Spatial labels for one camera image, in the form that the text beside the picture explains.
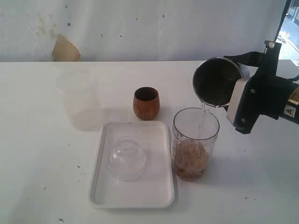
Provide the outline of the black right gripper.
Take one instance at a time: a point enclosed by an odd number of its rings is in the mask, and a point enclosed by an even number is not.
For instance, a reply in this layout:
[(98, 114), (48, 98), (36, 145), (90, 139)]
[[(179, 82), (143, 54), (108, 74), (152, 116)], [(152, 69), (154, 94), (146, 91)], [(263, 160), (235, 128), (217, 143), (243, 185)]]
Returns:
[(284, 118), (294, 122), (294, 79), (276, 75), (281, 44), (265, 41), (263, 53), (251, 51), (224, 58), (247, 66), (257, 67), (249, 78), (237, 114), (235, 129), (249, 134), (260, 115), (272, 119)]

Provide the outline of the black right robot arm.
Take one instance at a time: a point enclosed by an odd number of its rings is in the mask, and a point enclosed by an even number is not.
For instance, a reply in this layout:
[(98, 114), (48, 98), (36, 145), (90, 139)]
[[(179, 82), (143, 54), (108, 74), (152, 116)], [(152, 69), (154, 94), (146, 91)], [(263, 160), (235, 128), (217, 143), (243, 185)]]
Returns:
[(242, 134), (251, 132), (260, 115), (299, 122), (299, 78), (278, 77), (276, 72), (282, 45), (271, 41), (265, 41), (265, 45), (263, 53), (252, 51), (226, 57), (257, 68), (252, 77), (241, 78), (235, 83), (227, 109), (227, 118)]

